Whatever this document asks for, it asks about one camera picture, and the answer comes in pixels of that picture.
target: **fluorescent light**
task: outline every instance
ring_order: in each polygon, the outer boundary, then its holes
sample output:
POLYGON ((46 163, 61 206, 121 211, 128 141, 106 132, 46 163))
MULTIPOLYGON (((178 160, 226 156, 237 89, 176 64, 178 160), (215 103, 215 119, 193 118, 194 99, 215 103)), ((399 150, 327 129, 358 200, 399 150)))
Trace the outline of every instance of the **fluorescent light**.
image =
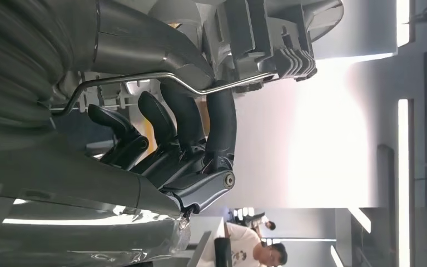
POLYGON ((243 220, 243 209, 239 209, 239 210, 238 210, 238 219, 239 219, 240 221, 242 221, 242 220, 243 220))
POLYGON ((410 42, 410 0, 397 0, 397 46, 410 42))
POLYGON ((371 233, 371 220, 364 214, 358 207, 349 207, 349 212, 356 218, 356 220, 363 226, 368 233, 371 233))
POLYGON ((399 266, 410 267, 409 105, 399 100, 399 266))
POLYGON ((333 257, 333 260, 335 261, 336 267, 344 267, 343 262, 338 256, 338 253, 336 252, 336 249, 333 245, 330 247, 330 252, 331 256, 333 257))
POLYGON ((279 242, 336 242, 336 239, 327 239, 327 238, 277 238, 273 240, 279 242))
POLYGON ((24 199, 15 199, 14 200, 14 205, 20 205, 20 204, 25 204, 25 203, 27 203, 28 201, 27 200, 24 200, 24 199))
POLYGON ((115 215, 121 215, 123 213, 123 211, 125 210, 125 208, 126 208, 125 206, 116 205, 112 211, 115 215))
POLYGON ((25 225, 129 225, 144 224, 152 221, 173 220, 167 216, 159 216, 149 210, 142 210, 139 215, 121 214, 102 219, 89 220, 31 220, 31 219, 4 219, 5 224, 25 224, 25 225))
POLYGON ((374 55, 364 55, 364 56, 355 56, 355 57, 334 57, 327 58, 324 60, 317 60, 317 64, 327 63, 329 62, 332 65, 336 65, 337 63, 348 67, 351 64, 372 60, 381 60, 383 58, 388 58, 394 56, 394 53, 382 53, 382 54, 374 54, 374 55))

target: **metal bracket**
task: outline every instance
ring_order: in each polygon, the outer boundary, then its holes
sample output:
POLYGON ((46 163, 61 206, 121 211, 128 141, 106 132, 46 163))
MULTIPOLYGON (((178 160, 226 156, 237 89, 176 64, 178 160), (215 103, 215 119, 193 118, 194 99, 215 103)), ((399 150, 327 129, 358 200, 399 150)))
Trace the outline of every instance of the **metal bracket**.
POLYGON ((206 89, 206 90, 197 90, 197 89, 192 88, 190 85, 188 85, 186 82, 184 82, 181 78, 179 78, 179 76, 177 76, 171 72, 153 72, 153 73, 125 75, 125 76, 90 80, 90 81, 86 81, 86 82, 83 82, 80 85, 78 85, 78 87, 73 92, 73 95, 69 99, 68 104, 66 104, 64 109, 61 111, 54 111, 54 112, 52 112, 52 115, 59 117, 59 116, 64 116, 64 115, 69 114, 72 111, 77 100, 79 99, 81 93, 86 88, 94 87, 94 86, 110 85, 113 83, 133 82, 133 81, 149 80, 149 79, 168 79, 168 80, 173 80, 173 81, 179 83, 180 85, 182 85, 182 87, 184 87, 184 89, 185 89, 185 92, 187 92, 190 95, 203 96, 203 95, 208 95, 210 93, 220 92, 220 91, 223 91, 226 89, 231 89, 231 88, 236 87, 236 86, 246 85, 246 84, 251 83, 251 82, 263 80, 264 78, 267 78, 267 77, 270 77, 273 75, 275 75, 275 73, 273 73, 273 72, 262 73, 262 74, 252 76, 252 77, 240 80, 240 81, 227 83, 226 85, 217 86, 217 87, 213 87, 213 88, 206 89))

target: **gray plastic part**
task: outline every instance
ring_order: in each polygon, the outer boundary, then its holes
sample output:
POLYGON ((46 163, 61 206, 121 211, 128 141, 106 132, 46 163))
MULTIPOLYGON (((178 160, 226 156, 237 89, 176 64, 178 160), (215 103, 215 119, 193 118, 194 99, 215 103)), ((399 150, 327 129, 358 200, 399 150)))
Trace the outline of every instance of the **gray plastic part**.
POLYGON ((199 4, 210 4, 212 6, 217 6, 217 5, 225 2, 225 0, 192 0, 192 1, 199 3, 199 4))
POLYGON ((302 57, 305 60, 304 62, 306 62, 306 64, 304 64, 304 69, 301 71, 300 74, 301 76, 307 76, 312 70, 311 58, 307 56, 307 54, 303 50, 296 50, 296 52, 297 52, 297 55, 302 57))
POLYGON ((298 71, 298 75, 303 76, 310 67, 310 60, 306 57, 302 50, 295 50, 295 54, 302 60, 302 67, 298 71))
POLYGON ((255 51, 264 53, 264 55, 255 60, 260 62, 272 57, 271 38, 267 28, 266 3, 265 0, 247 0, 247 2, 256 44, 255 51))
POLYGON ((299 30, 296 23, 286 21, 285 19, 268 18, 267 24, 274 49, 283 47, 300 48, 299 30))
POLYGON ((202 29, 191 24, 182 24, 177 27, 198 49, 202 47, 202 29))
POLYGON ((235 60, 256 48, 247 0, 227 0, 224 3, 230 30, 231 54, 235 60))
POLYGON ((225 60, 228 61, 227 58, 230 53, 230 33, 224 5, 218 6, 204 22, 202 47, 212 65, 216 78, 230 81, 224 76, 225 71, 224 66, 222 66, 225 60))
POLYGON ((310 71, 307 73, 309 75, 314 69, 316 69, 316 61, 307 51, 304 51, 305 56, 307 56, 310 59, 311 68, 310 71))
POLYGON ((274 63, 276 64, 277 74, 279 78, 286 77, 294 66, 292 59, 285 53, 283 49, 274 51, 274 63))
POLYGON ((192 0, 158 0, 148 13, 150 17, 156 18, 167 24, 181 24, 178 29, 184 33, 197 47, 202 42, 202 21, 196 3, 192 0), (190 25, 195 28, 196 36, 193 39, 190 25))
POLYGON ((292 61, 294 62, 294 65, 292 67, 292 69, 289 71, 289 73, 287 74, 289 77, 294 77, 298 71, 300 70, 301 66, 302 66, 302 60, 300 60, 296 54, 294 54, 294 52, 289 49, 286 48, 284 49, 284 52, 292 59, 292 61))
POLYGON ((307 30, 309 29, 310 24, 312 23, 314 17, 317 14, 325 12, 328 9, 334 8, 338 4, 340 4, 340 1, 338 0, 322 0, 321 2, 315 2, 305 5, 303 7, 305 28, 307 30))

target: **metal pipe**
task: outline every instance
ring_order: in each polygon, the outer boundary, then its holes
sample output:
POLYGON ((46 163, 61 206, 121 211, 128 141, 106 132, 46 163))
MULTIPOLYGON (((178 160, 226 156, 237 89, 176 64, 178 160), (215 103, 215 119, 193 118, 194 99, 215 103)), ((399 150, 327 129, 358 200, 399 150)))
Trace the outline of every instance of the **metal pipe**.
POLYGON ((82 92, 89 88, 89 87, 95 87, 95 86, 101 86, 101 85, 110 85, 113 83, 121 83, 121 82, 133 82, 133 81, 140 81, 140 80, 150 80, 150 79, 171 79, 175 82, 182 85, 186 91, 190 94, 194 94, 196 96, 203 96, 208 95, 209 93, 215 93, 222 90, 230 89, 236 86, 245 85, 254 81, 262 80, 266 77, 275 75, 273 72, 268 73, 262 73, 256 76, 252 76, 240 81, 231 82, 226 85, 217 86, 211 89, 206 90, 197 90, 189 86, 186 82, 184 82, 182 79, 180 79, 177 75, 171 72, 153 72, 153 73, 144 73, 144 74, 136 74, 136 75, 125 75, 125 76, 118 76, 118 77, 110 77, 110 78, 103 78, 103 79, 97 79, 97 80, 90 80, 81 83, 76 87, 75 91, 73 92, 73 95, 68 101, 68 104, 64 107, 61 111, 52 112, 53 116, 60 117, 69 114, 73 107, 75 106, 77 100, 81 96, 82 92))

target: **person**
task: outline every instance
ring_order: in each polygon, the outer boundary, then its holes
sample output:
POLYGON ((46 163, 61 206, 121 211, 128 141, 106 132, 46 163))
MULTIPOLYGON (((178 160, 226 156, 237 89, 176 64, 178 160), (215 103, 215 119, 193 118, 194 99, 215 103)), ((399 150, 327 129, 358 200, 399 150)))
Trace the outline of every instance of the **person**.
POLYGON ((259 236, 248 227, 226 222, 225 237, 230 238, 234 267, 271 267, 287 262, 284 245, 277 243, 263 246, 259 236))
POLYGON ((250 227, 252 228, 259 228, 261 224, 264 224, 266 228, 268 228, 271 231, 276 229, 276 224, 273 221, 270 221, 266 217, 265 213, 258 214, 255 216, 246 215, 244 221, 245 223, 247 223, 247 225, 250 225, 250 227))

